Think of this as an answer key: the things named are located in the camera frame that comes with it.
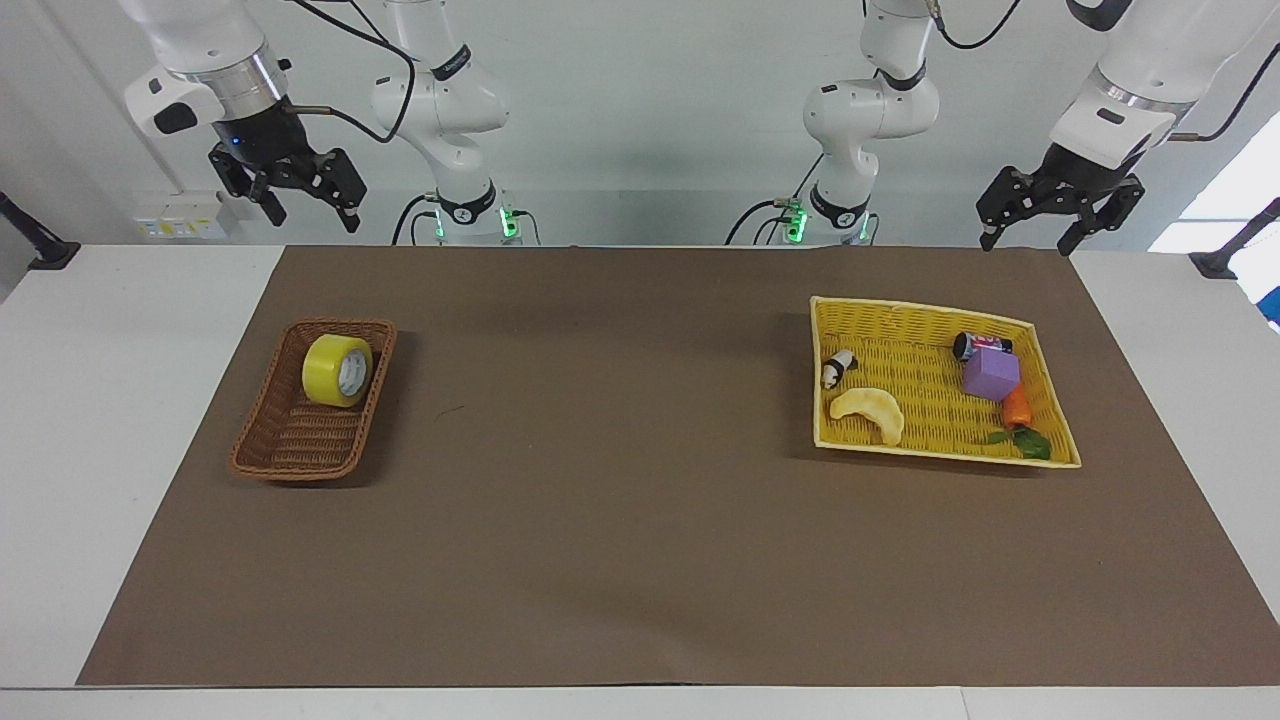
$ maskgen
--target power socket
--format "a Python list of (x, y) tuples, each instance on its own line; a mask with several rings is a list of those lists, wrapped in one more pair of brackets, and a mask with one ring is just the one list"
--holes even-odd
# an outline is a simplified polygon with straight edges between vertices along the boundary
[(148, 240), (227, 240), (236, 215), (218, 199), (175, 196), (166, 205), (143, 205), (133, 217)]

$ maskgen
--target table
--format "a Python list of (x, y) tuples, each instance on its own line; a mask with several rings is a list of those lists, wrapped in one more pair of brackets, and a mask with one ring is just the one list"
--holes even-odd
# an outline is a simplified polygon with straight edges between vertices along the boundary
[[(91, 246), (61, 273), (28, 275), (0, 306), (0, 687), (73, 684), (279, 252)], [(1280, 406), (1280, 338), (1234, 284), (1201, 279), (1184, 258), (1082, 252), (1075, 266), (1275, 612), (1280, 556), (1270, 550), (1280, 547), (1280, 528), (1270, 509), (1280, 486), (1268, 482), (1266, 409)], [(82, 372), (87, 363), (93, 374)], [(1187, 383), (1197, 375), (1212, 382)], [(113, 380), (97, 387), (97, 377)], [(122, 411), (133, 421), (104, 421)], [(79, 479), (90, 466), (110, 487), (86, 492)], [(1201, 717), (1210, 708), (1275, 715), (1280, 688), (0, 693), (6, 716), (237, 707), (321, 716), (379, 707), (392, 716)]]

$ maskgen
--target tray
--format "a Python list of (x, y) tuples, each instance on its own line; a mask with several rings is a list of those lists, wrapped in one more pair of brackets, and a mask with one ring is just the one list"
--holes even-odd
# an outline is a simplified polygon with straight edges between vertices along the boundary
[[(810, 300), (814, 352), (813, 441), (818, 447), (888, 455), (918, 455), (978, 462), (1079, 468), (1080, 454), (1053, 392), (1044, 354), (1030, 323), (914, 302), (883, 300)], [(960, 389), (963, 365), (951, 354), (956, 333), (1009, 338), (1021, 363), (1023, 388), (1032, 427), (1053, 443), (1050, 460), (1029, 460), (1012, 442), (986, 445), (1001, 430), (1000, 405)], [(833, 389), (822, 387), (822, 364), (849, 348), (859, 368)], [(865, 418), (832, 420), (827, 406), (855, 387), (878, 387), (893, 395), (906, 416), (902, 442), (879, 445), (879, 430)]]
[[(326, 333), (358, 337), (374, 351), (369, 392), (352, 407), (316, 405), (302, 392), (302, 360)], [(355, 470), (394, 348), (396, 325), (385, 320), (315, 318), (289, 325), (232, 448), (232, 471), (289, 483), (334, 480)]]

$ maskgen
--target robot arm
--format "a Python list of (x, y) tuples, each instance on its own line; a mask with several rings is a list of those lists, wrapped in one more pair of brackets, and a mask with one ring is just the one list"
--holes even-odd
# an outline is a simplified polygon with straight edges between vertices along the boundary
[(273, 224), (285, 211), (271, 188), (301, 190), (338, 211), (347, 232), (365, 183), (342, 149), (316, 152), (289, 111), (284, 70), (243, 0), (119, 0), (156, 59), (125, 90), (134, 123), (163, 137), (211, 124), (209, 160), (227, 191), (257, 202)]
[(924, 70), (932, 26), (925, 0), (870, 0), (861, 49), (876, 76), (826, 85), (809, 95), (805, 129), (824, 154), (804, 202), (810, 234), (849, 242), (879, 173), (879, 160), (863, 146), (922, 133), (937, 120), (938, 90)]
[(1084, 24), (1107, 32), (1110, 47), (1050, 132), (1039, 169), (1027, 174), (1006, 167), (978, 200), (984, 250), (1009, 225), (1042, 213), (1078, 215), (1059, 241), (1062, 255), (1102, 229), (1117, 229), (1146, 192), (1133, 167), (1169, 138), (1277, 4), (1103, 0), (1085, 6), (1068, 0), (1068, 6)]
[[(511, 110), (506, 88), (475, 64), (471, 49), (454, 38), (443, 0), (385, 0), (397, 41), (430, 76), (412, 94), (398, 135), (426, 159), (443, 210), (443, 240), (467, 243), (512, 242), (518, 225), (503, 192), (489, 176), (484, 154), (468, 133), (498, 129)], [(393, 127), (407, 77), (381, 78), (374, 86), (374, 111)]]

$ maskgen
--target metal stand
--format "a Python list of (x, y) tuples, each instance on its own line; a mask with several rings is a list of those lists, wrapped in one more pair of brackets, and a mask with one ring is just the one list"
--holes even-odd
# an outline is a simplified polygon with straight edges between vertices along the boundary
[(0, 192), (0, 215), (18, 228), (18, 232), (36, 249), (38, 258), (27, 265), (28, 270), (61, 270), (79, 251), (78, 242), (67, 242), (58, 237), (54, 231), (18, 208), (4, 192)]
[(1202, 275), (1213, 281), (1234, 281), (1236, 279), (1235, 273), (1228, 266), (1231, 263), (1231, 258), (1236, 252), (1244, 249), (1251, 240), (1257, 237), (1267, 225), (1274, 223), (1276, 218), (1280, 218), (1280, 197), (1271, 201), (1267, 209), (1258, 213), (1244, 228), (1236, 233), (1226, 245), (1215, 250), (1213, 252), (1192, 252), (1189, 258), (1196, 269), (1201, 272)]

